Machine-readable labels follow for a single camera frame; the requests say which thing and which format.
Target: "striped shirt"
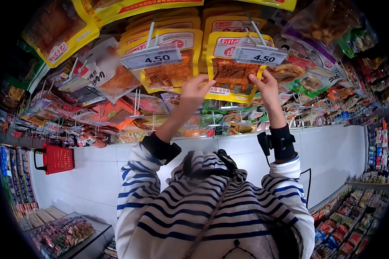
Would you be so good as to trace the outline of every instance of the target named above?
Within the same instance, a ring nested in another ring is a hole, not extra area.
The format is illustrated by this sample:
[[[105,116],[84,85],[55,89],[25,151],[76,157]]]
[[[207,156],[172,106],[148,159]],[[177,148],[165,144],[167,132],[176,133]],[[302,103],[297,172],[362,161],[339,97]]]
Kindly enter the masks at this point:
[[[122,170],[124,183],[118,195],[115,230],[118,258],[181,258],[190,247],[226,188],[228,177],[205,180],[183,175],[183,163],[171,172],[168,186],[160,192],[159,160],[141,144],[136,145]],[[196,151],[192,171],[226,169],[214,153]],[[314,249],[314,220],[306,209],[298,155],[283,164],[271,164],[262,188],[246,181],[247,172],[236,170],[209,230],[192,258],[222,258],[238,239],[243,249],[257,258],[272,258],[269,235],[257,214],[295,224],[304,238],[306,258]],[[250,258],[234,251],[227,258]]]

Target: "left hand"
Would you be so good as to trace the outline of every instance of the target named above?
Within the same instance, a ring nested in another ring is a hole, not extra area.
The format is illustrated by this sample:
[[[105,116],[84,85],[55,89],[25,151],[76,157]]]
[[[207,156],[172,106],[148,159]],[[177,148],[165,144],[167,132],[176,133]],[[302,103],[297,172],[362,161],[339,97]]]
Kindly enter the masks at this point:
[[[182,85],[180,103],[177,109],[182,115],[192,116],[197,107],[202,104],[207,92],[216,83],[215,80],[208,81],[208,78],[207,74],[200,74]]]

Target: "blue and white striped sleeve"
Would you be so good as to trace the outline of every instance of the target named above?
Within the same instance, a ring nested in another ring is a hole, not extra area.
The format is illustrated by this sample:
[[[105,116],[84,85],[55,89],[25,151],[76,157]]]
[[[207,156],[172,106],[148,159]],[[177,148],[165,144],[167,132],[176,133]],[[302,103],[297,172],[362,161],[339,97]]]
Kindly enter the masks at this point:
[[[305,238],[306,258],[314,249],[314,219],[306,208],[305,194],[300,179],[300,159],[298,155],[282,164],[271,163],[270,173],[262,178],[262,188],[278,198],[298,219],[302,236]]]
[[[122,168],[123,184],[118,194],[118,223],[115,229],[119,258],[124,255],[148,205],[160,194],[160,180],[156,172],[165,162],[155,158],[139,143]]]

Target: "right hand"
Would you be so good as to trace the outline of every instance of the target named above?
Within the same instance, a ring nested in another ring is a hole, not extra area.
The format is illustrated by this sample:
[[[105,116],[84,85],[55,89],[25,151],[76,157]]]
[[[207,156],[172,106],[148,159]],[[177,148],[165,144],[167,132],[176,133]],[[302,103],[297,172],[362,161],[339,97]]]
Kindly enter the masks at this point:
[[[278,83],[268,70],[262,72],[261,80],[253,74],[249,79],[258,87],[266,110],[280,109],[281,104],[278,98]]]

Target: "barcode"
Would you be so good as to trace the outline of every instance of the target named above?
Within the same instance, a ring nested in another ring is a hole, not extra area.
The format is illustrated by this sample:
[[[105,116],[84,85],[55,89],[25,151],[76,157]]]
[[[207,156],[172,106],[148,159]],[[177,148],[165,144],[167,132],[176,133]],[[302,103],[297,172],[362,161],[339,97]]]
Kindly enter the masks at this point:
[[[175,52],[176,52],[176,49],[171,49],[171,50],[168,50],[168,51],[159,51],[157,54],[158,55],[163,55],[163,54],[175,53]]]

